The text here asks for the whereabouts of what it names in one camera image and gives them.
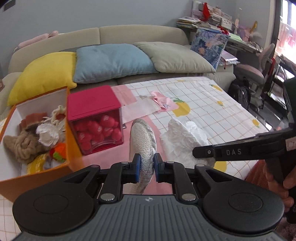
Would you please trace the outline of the right human hand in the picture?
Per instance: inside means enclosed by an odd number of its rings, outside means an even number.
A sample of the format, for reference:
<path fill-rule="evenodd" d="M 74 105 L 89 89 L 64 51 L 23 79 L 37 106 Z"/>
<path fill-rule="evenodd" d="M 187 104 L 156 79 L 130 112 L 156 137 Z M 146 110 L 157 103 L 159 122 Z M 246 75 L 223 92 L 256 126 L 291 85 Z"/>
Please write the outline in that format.
<path fill-rule="evenodd" d="M 295 187 L 296 184 L 296 171 L 295 168 L 287 175 L 283 183 L 278 183 L 273 174 L 270 173 L 267 164 L 264 165 L 263 172 L 265 174 L 268 189 L 276 193 L 283 201 L 285 206 L 285 213 L 290 210 L 294 205 L 294 199 L 289 195 L 289 190 Z"/>

